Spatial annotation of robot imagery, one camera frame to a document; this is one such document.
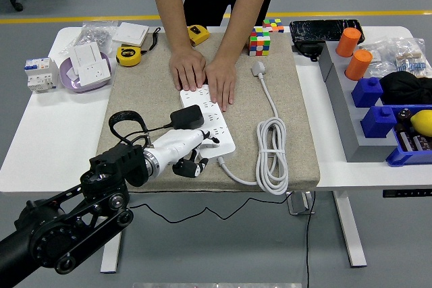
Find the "person's right hand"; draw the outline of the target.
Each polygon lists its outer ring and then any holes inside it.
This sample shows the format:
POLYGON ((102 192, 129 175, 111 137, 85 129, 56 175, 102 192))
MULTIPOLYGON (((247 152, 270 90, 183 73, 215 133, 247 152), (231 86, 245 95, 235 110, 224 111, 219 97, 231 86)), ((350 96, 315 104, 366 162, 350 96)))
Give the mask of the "person's right hand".
POLYGON ((195 91, 205 80, 206 60, 193 48, 173 50, 169 70, 176 90, 195 91))

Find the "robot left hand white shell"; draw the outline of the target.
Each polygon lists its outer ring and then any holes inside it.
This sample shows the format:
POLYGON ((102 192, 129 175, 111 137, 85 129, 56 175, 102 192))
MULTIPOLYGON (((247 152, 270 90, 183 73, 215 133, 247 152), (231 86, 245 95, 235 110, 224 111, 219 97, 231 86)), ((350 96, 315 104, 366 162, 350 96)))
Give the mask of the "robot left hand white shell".
POLYGON ((208 158, 195 163, 202 142, 210 139, 216 144, 220 141, 211 131, 201 129, 173 129, 157 139, 151 148, 145 148, 148 179, 156 179, 171 165, 176 175, 182 177, 198 177, 209 162, 208 158))

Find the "person's left hand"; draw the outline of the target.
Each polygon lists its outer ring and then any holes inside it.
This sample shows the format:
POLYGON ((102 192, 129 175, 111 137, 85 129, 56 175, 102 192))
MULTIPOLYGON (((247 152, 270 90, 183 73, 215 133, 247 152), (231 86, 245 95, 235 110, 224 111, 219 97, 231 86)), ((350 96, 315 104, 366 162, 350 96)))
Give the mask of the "person's left hand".
POLYGON ((223 112, 234 103, 237 78, 235 64, 229 59, 215 58, 205 67, 211 101, 217 103, 223 112))

